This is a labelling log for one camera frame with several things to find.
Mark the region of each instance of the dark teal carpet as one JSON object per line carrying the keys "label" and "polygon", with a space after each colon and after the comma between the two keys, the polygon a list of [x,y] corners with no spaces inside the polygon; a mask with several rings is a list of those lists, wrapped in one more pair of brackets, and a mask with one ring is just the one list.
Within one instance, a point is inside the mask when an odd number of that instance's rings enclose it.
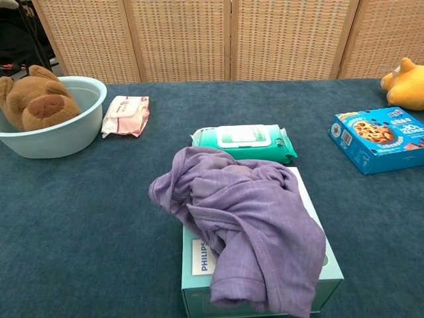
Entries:
{"label": "dark teal carpet", "polygon": [[[363,176],[333,115],[386,106],[378,80],[110,85],[150,96],[140,138],[28,160],[0,144],[0,317],[185,317],[182,226],[148,186],[200,127],[279,124],[345,276],[321,316],[422,317],[424,168]],[[413,113],[424,120],[424,112]]]}

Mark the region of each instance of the woven panel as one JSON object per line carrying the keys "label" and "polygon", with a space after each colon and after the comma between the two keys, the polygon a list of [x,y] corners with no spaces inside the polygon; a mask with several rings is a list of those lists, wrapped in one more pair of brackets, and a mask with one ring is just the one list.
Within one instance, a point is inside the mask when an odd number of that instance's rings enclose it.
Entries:
{"label": "woven panel", "polygon": [[229,0],[125,3],[143,80],[229,79]]}
{"label": "woven panel", "polygon": [[424,1],[365,1],[340,78],[380,78],[409,57],[424,64]]}
{"label": "woven panel", "polygon": [[68,75],[139,82],[122,0],[37,0],[36,10]]}
{"label": "woven panel", "polygon": [[234,0],[235,80],[328,79],[350,0]]}

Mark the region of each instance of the teddy bear nose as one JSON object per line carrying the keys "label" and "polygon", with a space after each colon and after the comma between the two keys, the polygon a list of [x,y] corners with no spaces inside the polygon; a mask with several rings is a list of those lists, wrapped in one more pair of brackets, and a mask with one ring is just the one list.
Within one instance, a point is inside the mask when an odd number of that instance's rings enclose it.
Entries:
{"label": "teddy bear nose", "polygon": [[61,111],[65,107],[61,95],[48,95],[31,101],[27,107],[29,113],[36,118],[42,119]]}

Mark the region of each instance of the green wet wipes pack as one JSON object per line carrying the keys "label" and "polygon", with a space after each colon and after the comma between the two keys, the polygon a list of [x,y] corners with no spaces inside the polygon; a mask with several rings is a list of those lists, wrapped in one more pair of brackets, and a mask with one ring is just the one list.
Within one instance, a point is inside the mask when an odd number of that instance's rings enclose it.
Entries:
{"label": "green wet wipes pack", "polygon": [[286,129],[278,125],[207,127],[191,136],[193,146],[228,152],[236,160],[259,159],[288,164],[297,158]]}

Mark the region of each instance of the crumpled fabric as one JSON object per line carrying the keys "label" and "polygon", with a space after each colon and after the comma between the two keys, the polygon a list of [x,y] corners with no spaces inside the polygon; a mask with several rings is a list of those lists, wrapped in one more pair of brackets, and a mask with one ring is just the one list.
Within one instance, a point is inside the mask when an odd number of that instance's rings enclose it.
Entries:
{"label": "crumpled fabric", "polygon": [[217,257],[211,302],[309,317],[325,234],[306,211],[283,165],[234,160],[187,147],[150,185],[151,200],[204,240]]}

